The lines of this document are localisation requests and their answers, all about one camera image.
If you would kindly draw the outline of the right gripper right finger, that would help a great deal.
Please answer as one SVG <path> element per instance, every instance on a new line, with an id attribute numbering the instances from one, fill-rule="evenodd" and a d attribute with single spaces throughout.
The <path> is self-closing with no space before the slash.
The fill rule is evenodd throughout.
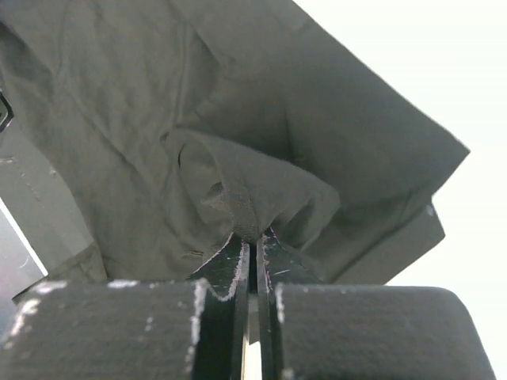
<path id="1" fill-rule="evenodd" d="M 272 230 L 257 242 L 265 379 L 492 379 L 471 315 L 440 287 L 329 285 Z"/>

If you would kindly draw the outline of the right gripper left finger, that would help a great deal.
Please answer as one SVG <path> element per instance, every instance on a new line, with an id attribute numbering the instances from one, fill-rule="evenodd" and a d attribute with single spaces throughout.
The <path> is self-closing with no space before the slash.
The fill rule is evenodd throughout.
<path id="1" fill-rule="evenodd" d="M 250 247 L 238 237 L 185 281 L 47 282 L 2 339 L 4 379 L 241 379 Z"/>

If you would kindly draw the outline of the black long sleeve shirt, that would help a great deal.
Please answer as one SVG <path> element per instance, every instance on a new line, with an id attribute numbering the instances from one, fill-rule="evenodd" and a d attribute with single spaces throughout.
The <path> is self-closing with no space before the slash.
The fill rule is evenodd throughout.
<path id="1" fill-rule="evenodd" d="M 468 155 L 291 1 L 4 1 L 1 87 L 93 239 L 51 280 L 183 279 L 270 229 L 383 284 Z"/>

